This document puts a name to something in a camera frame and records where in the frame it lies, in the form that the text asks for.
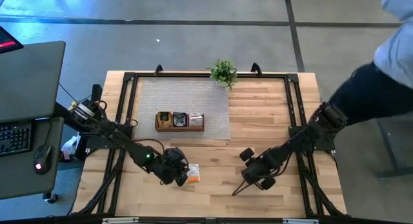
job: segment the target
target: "person's leg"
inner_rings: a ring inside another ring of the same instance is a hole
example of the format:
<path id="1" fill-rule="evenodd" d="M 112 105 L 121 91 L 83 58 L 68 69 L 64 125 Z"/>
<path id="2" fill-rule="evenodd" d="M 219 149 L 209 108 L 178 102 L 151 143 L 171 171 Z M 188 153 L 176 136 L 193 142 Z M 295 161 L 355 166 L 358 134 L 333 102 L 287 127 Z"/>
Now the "person's leg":
<path id="1" fill-rule="evenodd" d="M 394 81 L 371 63 L 356 69 L 330 98 L 353 125 L 413 110 L 413 89 Z"/>

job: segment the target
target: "gray shirt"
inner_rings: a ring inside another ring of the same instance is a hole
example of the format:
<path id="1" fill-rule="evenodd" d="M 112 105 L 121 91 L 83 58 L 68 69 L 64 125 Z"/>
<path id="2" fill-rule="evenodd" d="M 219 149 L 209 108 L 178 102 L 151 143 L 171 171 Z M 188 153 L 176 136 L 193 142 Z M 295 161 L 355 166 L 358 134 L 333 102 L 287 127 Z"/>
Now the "gray shirt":
<path id="1" fill-rule="evenodd" d="M 384 11 L 404 21 L 374 55 L 374 63 L 392 79 L 413 88 L 413 0 L 383 0 Z"/>

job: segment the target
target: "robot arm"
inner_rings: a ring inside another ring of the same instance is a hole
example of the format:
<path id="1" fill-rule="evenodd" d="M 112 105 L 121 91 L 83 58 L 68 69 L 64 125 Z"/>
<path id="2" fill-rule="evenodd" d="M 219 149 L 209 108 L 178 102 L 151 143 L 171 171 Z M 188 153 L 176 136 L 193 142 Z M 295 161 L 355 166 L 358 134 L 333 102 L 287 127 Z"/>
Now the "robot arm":
<path id="1" fill-rule="evenodd" d="M 99 103 L 104 101 L 90 102 L 84 100 L 75 105 L 71 110 L 71 118 L 80 124 L 86 132 L 81 135 L 90 138 L 99 138 L 109 148 L 125 149 L 134 163 L 146 173 L 153 172 L 160 180 L 161 184 L 170 184 L 174 180 L 178 186 L 182 186 L 188 172 L 188 161 L 184 153 L 178 148 L 168 148 L 165 150 L 161 142 L 154 139 L 130 139 L 127 134 L 132 133 L 134 126 L 129 123 L 121 125 L 110 121 L 105 113 L 105 108 L 101 108 Z M 158 142 L 163 152 L 160 153 L 150 146 L 144 146 L 138 141 L 150 140 Z"/>
<path id="2" fill-rule="evenodd" d="M 323 103 L 314 112 L 309 123 L 284 145 L 269 148 L 256 158 L 253 157 L 254 152 L 251 148 L 246 149 L 239 156 L 247 166 L 241 171 L 247 186 L 255 184 L 260 189 L 269 189 L 276 182 L 274 177 L 281 175 L 281 166 L 285 161 L 288 162 L 293 152 L 304 151 L 309 146 L 314 146 L 319 139 L 337 134 L 346 126 L 346 120 L 345 115 L 337 107 Z"/>

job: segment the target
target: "black keyboard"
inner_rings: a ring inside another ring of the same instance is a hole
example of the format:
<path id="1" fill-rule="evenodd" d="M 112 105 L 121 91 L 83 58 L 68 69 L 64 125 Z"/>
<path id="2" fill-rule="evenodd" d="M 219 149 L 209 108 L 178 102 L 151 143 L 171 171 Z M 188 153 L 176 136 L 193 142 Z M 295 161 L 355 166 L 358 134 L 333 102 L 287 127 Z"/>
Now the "black keyboard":
<path id="1" fill-rule="evenodd" d="M 31 121 L 0 125 L 0 156 L 31 151 L 31 133 Z"/>

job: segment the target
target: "red light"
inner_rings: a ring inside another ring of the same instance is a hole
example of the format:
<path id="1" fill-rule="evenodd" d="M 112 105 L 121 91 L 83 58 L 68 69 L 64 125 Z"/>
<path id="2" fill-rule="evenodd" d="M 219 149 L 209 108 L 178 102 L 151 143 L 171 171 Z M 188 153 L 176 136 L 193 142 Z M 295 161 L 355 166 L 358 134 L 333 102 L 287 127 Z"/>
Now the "red light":
<path id="1" fill-rule="evenodd" d="M 2 44 L 0 44 L 0 48 L 1 47 L 6 47 L 6 46 L 11 46 L 11 45 L 14 45 L 15 44 L 15 42 L 13 42 L 13 41 L 9 41 L 9 42 L 6 42 L 6 43 L 2 43 Z"/>

